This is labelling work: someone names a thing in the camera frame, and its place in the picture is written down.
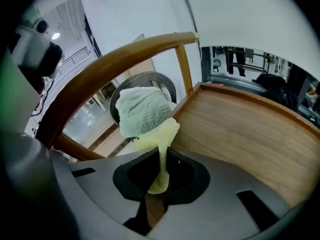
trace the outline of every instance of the person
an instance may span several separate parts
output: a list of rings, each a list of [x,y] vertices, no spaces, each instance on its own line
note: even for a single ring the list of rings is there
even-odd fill
[[[233,75],[234,74],[234,66],[230,65],[233,61],[234,61],[234,54],[236,56],[236,62],[238,64],[246,64],[246,58],[245,58],[245,49],[244,48],[239,48],[237,47],[235,51],[232,51],[232,50],[229,50],[229,56],[227,56],[227,53],[228,53],[228,48],[229,47],[226,47],[226,51],[225,51],[225,54],[226,54],[226,64],[228,66],[227,68],[227,71],[229,72],[229,74]],[[239,70],[239,75],[241,77],[245,77],[245,70],[243,68],[238,68]]]

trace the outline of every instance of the tiled floor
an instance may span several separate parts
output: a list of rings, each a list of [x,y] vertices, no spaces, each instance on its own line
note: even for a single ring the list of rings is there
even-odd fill
[[[134,152],[133,143],[130,141],[116,156],[122,156]]]
[[[120,128],[117,128],[94,149],[94,152],[101,156],[108,157],[124,140],[125,138],[120,134]]]
[[[109,113],[109,100],[103,100],[106,111],[103,111],[97,103],[83,105],[65,126],[63,132],[74,141],[89,147],[112,124]]]

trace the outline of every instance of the black cable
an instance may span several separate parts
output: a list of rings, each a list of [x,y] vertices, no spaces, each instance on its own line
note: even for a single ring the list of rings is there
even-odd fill
[[[44,109],[45,102],[46,102],[46,99],[47,99],[47,97],[48,97],[48,93],[49,93],[51,87],[54,85],[54,82],[55,82],[55,80],[53,79],[52,82],[51,82],[50,87],[49,87],[48,90],[46,91],[46,94],[45,94],[45,97],[44,97],[44,99],[43,99],[42,107],[41,107],[40,111],[39,111],[38,113],[36,113],[36,114],[31,115],[31,118],[32,118],[32,117],[35,117],[35,116],[38,116],[38,115],[41,114],[42,110]]]

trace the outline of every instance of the black bag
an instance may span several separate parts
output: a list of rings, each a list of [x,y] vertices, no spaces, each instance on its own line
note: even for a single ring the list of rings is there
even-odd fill
[[[286,86],[286,80],[281,76],[262,73],[253,82],[262,85],[267,91],[263,97],[279,103],[295,112],[298,111],[298,97],[293,90]]]
[[[295,112],[298,111],[298,97],[288,86],[284,86],[282,88],[271,88],[267,90],[263,96],[276,103],[280,103]]]
[[[286,86],[286,80],[284,80],[281,76],[274,74],[262,73],[257,77],[256,80],[253,79],[252,81],[263,86],[267,90]]]

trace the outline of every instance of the white towel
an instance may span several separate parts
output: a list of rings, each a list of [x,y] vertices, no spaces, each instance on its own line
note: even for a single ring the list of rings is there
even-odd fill
[[[120,117],[120,133],[125,138],[139,137],[161,125],[172,111],[157,87],[134,87],[120,91],[115,107]]]

